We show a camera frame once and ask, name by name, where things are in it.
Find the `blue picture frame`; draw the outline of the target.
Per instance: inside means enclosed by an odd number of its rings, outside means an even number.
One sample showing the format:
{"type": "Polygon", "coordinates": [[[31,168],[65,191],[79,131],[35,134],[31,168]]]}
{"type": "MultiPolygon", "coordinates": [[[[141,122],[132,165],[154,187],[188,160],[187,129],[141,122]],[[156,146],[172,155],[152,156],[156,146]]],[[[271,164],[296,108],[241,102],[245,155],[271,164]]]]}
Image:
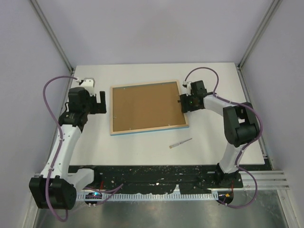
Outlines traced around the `blue picture frame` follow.
{"type": "Polygon", "coordinates": [[[177,80],[116,85],[110,89],[110,134],[126,135],[189,127],[177,80]]]}

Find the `small screwdriver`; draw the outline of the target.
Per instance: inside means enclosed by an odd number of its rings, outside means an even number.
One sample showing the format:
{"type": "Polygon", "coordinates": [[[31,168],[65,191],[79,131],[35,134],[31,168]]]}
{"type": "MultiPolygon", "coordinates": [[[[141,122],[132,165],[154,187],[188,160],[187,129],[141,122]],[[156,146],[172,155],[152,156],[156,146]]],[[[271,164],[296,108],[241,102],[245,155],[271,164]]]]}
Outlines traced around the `small screwdriver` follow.
{"type": "Polygon", "coordinates": [[[189,139],[186,139],[186,140],[184,140],[184,141],[181,141],[181,142],[177,142],[177,143],[175,143],[175,144],[172,144],[172,145],[169,146],[169,148],[170,148],[170,149],[175,148],[175,147],[177,147],[177,146],[179,146],[179,145],[182,145],[183,143],[188,142],[188,141],[190,141],[190,140],[192,140],[192,138],[189,138],[189,139]]]}

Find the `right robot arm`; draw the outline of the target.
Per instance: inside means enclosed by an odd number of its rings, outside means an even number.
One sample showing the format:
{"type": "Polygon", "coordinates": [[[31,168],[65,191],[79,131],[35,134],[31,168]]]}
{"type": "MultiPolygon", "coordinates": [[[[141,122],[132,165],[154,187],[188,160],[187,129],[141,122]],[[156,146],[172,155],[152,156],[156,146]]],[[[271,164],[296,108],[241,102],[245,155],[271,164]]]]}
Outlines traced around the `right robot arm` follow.
{"type": "Polygon", "coordinates": [[[183,82],[187,92],[180,95],[181,111],[185,114],[200,109],[213,111],[223,117],[227,146],[216,166],[215,183],[229,187],[238,179],[239,162],[246,147],[260,133],[257,118],[250,103],[234,104],[208,92],[202,80],[183,82]]]}

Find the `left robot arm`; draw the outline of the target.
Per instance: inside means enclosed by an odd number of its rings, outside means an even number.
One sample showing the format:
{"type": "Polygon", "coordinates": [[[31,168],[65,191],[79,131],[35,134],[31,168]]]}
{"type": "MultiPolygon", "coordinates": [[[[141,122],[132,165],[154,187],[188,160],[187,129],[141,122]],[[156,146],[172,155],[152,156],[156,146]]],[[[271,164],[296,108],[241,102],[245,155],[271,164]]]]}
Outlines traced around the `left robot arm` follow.
{"type": "Polygon", "coordinates": [[[76,202],[76,194],[88,186],[97,189],[102,182],[93,169],[81,168],[68,175],[72,154],[90,114],[105,114],[105,92],[96,95],[84,87],[74,87],[68,92],[65,111],[60,115],[60,126],[51,155],[38,177],[31,178],[29,189],[38,208],[71,210],[76,202]]]}

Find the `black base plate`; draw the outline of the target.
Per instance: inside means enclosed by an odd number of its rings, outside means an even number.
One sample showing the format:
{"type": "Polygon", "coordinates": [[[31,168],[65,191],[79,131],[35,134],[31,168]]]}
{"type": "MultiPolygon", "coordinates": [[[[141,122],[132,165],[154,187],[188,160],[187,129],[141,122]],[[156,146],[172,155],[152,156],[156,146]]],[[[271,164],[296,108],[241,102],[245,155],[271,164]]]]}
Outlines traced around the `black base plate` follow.
{"type": "Polygon", "coordinates": [[[92,169],[94,180],[87,186],[121,194],[171,194],[179,187],[182,194],[207,193],[210,189],[241,189],[239,173],[223,175],[216,165],[70,165],[69,173],[92,169]]]}

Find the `left aluminium post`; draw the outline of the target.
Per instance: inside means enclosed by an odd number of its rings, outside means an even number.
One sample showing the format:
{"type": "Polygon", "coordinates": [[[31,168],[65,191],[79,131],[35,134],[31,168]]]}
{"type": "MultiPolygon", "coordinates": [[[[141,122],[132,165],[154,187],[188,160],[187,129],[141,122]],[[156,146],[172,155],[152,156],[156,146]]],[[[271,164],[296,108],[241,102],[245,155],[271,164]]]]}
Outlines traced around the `left aluminium post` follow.
{"type": "Polygon", "coordinates": [[[68,60],[67,55],[65,54],[57,36],[55,35],[47,17],[45,16],[39,2],[37,0],[29,0],[28,1],[33,8],[34,12],[36,13],[40,23],[42,24],[43,28],[45,29],[46,33],[48,34],[50,40],[52,41],[55,49],[57,50],[59,56],[61,57],[62,61],[64,62],[65,66],[67,67],[69,73],[73,73],[74,68],[72,67],[70,61],[68,60]]]}

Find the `aluminium post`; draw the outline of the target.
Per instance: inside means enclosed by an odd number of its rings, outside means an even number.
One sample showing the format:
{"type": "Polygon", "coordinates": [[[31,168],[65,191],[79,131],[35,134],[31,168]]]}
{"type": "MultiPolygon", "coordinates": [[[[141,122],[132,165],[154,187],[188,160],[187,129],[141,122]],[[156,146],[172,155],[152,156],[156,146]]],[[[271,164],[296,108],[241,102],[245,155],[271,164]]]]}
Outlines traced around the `aluminium post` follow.
{"type": "Polygon", "coordinates": [[[247,62],[248,58],[250,57],[251,53],[253,52],[255,46],[258,44],[259,40],[263,36],[265,30],[267,29],[270,21],[272,20],[273,16],[279,9],[282,0],[272,0],[269,7],[267,8],[264,16],[262,17],[248,47],[246,48],[240,62],[238,63],[237,67],[238,70],[241,71],[247,62]]]}
{"type": "Polygon", "coordinates": [[[33,8],[34,12],[36,13],[40,23],[42,24],[43,28],[45,29],[46,33],[48,34],[50,40],[52,41],[55,49],[57,50],[59,56],[61,57],[62,61],[64,62],[65,66],[67,67],[69,73],[73,73],[74,68],[72,67],[70,61],[68,60],[67,55],[65,54],[57,36],[55,35],[47,17],[45,16],[39,2],[37,0],[29,0],[28,1],[33,8]]]}

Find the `aluminium rail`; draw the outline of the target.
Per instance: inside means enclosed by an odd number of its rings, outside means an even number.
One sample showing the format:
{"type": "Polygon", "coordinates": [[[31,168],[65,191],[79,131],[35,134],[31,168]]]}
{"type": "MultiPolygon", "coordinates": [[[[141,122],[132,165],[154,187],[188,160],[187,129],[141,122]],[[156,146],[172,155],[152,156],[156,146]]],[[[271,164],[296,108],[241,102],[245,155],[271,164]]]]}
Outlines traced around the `aluminium rail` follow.
{"type": "Polygon", "coordinates": [[[94,172],[92,169],[80,169],[76,173],[69,173],[63,177],[76,190],[85,187],[111,190],[122,186],[124,194],[164,194],[179,188],[183,194],[191,190],[228,190],[228,189],[261,189],[261,190],[286,190],[289,185],[283,173],[279,171],[241,171],[237,180],[229,187],[221,187],[215,182],[214,172],[173,172],[160,173],[148,170],[140,173],[131,170],[130,173],[122,172],[94,172]]]}

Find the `right aluminium post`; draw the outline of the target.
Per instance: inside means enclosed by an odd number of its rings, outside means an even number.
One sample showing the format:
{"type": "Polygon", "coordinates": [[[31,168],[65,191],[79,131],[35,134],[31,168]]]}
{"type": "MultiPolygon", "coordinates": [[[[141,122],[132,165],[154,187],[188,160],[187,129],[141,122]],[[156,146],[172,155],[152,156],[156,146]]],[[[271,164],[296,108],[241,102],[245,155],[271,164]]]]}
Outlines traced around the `right aluminium post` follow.
{"type": "Polygon", "coordinates": [[[265,30],[267,29],[270,21],[272,20],[273,16],[279,9],[282,0],[272,0],[269,7],[267,8],[264,16],[262,17],[248,47],[246,48],[240,62],[238,63],[237,67],[238,70],[241,71],[247,62],[248,58],[250,57],[251,53],[253,52],[255,46],[258,44],[259,40],[263,36],[265,30]]]}

